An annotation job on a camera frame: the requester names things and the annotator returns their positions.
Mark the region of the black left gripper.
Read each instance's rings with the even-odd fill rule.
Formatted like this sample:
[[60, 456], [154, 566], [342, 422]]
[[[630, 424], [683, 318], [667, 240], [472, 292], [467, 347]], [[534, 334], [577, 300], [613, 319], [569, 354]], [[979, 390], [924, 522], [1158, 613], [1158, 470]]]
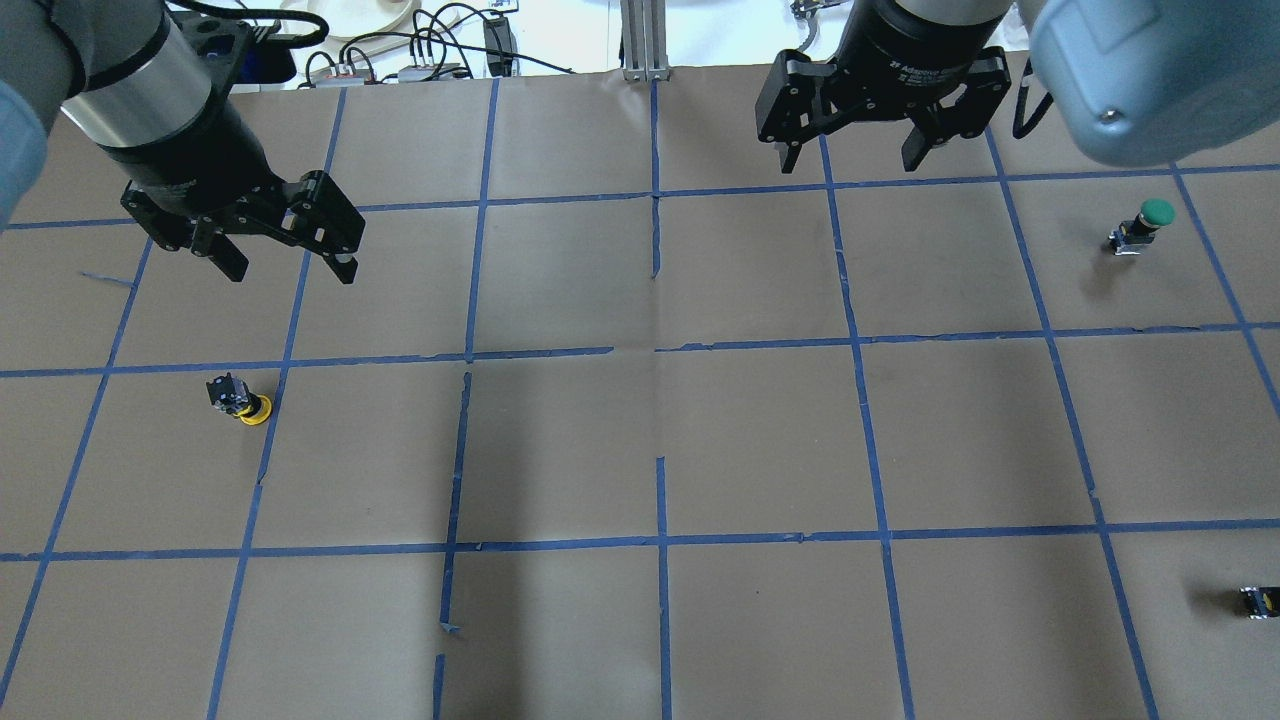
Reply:
[[241, 283], [250, 261], [229, 237], [260, 234], [320, 256], [342, 284], [355, 283], [366, 220], [324, 170], [288, 183], [262, 150], [123, 150], [122, 168], [122, 206], [166, 251], [189, 250]]

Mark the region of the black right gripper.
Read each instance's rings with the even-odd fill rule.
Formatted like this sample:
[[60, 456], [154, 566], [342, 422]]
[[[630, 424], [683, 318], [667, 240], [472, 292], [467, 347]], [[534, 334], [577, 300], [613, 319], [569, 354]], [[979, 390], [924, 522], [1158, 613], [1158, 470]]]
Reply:
[[952, 137], [975, 138], [1011, 87], [1001, 47], [984, 47], [956, 67], [925, 69], [874, 49], [851, 68], [778, 53], [756, 99], [756, 138], [791, 174], [803, 146], [851, 123], [910, 120], [902, 168], [915, 172]]

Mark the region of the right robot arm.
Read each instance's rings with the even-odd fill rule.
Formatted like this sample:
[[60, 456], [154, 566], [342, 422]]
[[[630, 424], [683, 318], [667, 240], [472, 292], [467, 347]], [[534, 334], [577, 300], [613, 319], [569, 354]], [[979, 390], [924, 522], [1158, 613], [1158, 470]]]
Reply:
[[[905, 170], [982, 135], [1014, 87], [991, 37], [1007, 1], [856, 1], [835, 55], [781, 51], [755, 104], [758, 138], [791, 172], [803, 146], [854, 123], [910, 120]], [[1277, 120], [1275, 1], [1030, 1], [1027, 78], [1073, 142], [1142, 168], [1221, 147]]]

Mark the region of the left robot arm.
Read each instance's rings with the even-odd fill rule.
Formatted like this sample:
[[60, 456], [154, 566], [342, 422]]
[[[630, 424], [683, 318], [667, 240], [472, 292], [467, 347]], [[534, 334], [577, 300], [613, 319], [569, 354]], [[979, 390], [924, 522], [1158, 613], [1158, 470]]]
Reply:
[[246, 67], [278, 82], [292, 51], [328, 37], [317, 14], [197, 1], [3, 4], [3, 219], [40, 178], [56, 115], [128, 177], [122, 206], [168, 252], [207, 259], [229, 281], [237, 234], [320, 256], [349, 284], [366, 227], [323, 170], [276, 174], [230, 104]]

